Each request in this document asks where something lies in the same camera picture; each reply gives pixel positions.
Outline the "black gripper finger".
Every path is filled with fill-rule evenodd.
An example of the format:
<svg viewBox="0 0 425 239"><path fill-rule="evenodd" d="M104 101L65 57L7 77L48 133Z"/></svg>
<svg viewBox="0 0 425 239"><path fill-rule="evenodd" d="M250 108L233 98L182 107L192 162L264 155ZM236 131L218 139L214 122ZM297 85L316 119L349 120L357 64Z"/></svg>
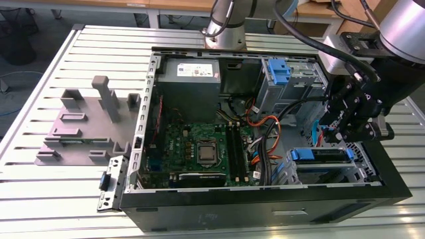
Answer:
<svg viewBox="0 0 425 239"><path fill-rule="evenodd" d="M369 118L376 117L380 113L380 105L372 101L362 100L356 117L362 121L362 126L358 130L337 130L338 124L334 121L324 130L324 140L326 143L357 142L370 140L376 137L376 127L368 122Z"/></svg>
<svg viewBox="0 0 425 239"><path fill-rule="evenodd" d="M362 126L362 121L356 117L362 101L361 83L352 77L336 76L330 79L325 95L328 102L320 124L330 125L337 121L337 130L358 130Z"/></svg>

